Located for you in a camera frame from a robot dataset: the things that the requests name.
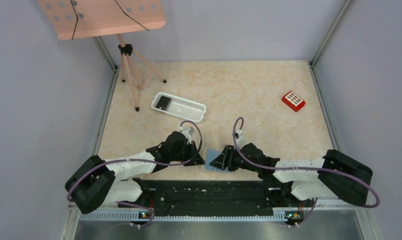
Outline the black credit card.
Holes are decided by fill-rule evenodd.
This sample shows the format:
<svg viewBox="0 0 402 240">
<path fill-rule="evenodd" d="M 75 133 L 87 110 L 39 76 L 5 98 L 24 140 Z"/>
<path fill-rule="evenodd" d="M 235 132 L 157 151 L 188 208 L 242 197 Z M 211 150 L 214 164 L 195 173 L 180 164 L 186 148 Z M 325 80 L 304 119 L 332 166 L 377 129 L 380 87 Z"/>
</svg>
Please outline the black credit card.
<svg viewBox="0 0 402 240">
<path fill-rule="evenodd" d="M 159 98 L 157 104 L 155 105 L 155 108 L 156 108 L 156 109 L 159 109 L 159 110 L 165 111 L 165 110 L 167 110 L 167 108 L 168 108 L 170 102 L 171 102 L 171 98 L 170 98 L 170 97 L 162 95 L 162 96 Z"/>
</svg>

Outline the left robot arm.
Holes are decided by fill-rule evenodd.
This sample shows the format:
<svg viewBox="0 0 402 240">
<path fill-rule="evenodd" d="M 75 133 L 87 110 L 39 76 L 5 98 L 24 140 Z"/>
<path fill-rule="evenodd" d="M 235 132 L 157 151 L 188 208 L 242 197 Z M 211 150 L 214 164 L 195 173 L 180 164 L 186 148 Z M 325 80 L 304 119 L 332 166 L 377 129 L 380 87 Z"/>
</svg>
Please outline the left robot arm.
<svg viewBox="0 0 402 240">
<path fill-rule="evenodd" d="M 204 165 L 200 147 L 190 134 L 172 132 L 165 141 L 131 156 L 117 159 L 89 157 L 67 180 L 67 200 L 88 214 L 101 205 L 131 202 L 142 207 L 149 201 L 149 193 L 133 177 L 152 174 L 168 167 Z"/>
</svg>

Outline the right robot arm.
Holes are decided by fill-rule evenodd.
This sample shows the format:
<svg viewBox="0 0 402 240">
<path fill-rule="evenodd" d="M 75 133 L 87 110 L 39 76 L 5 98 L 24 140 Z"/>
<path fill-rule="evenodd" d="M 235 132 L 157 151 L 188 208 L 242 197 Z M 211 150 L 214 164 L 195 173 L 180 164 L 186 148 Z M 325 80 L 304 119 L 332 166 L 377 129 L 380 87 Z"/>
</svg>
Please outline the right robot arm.
<svg viewBox="0 0 402 240">
<path fill-rule="evenodd" d="M 335 149 L 323 157 L 294 161 L 267 156 L 253 143 L 239 150 L 226 145 L 209 165 L 229 172 L 244 169 L 266 182 L 281 183 L 282 200 L 288 206 L 327 198 L 362 207 L 373 176 L 371 168 Z"/>
</svg>

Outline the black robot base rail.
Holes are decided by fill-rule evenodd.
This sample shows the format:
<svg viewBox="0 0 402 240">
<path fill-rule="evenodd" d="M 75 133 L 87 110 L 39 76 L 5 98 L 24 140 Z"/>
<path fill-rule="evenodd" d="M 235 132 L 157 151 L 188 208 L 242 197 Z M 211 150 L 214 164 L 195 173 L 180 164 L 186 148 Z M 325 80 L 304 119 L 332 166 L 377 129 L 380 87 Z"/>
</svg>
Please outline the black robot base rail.
<svg viewBox="0 0 402 240">
<path fill-rule="evenodd" d="M 136 204 L 157 217 L 272 216 L 277 208 L 305 209 L 312 200 L 292 196 L 286 183 L 261 180 L 142 180 Z"/>
</svg>

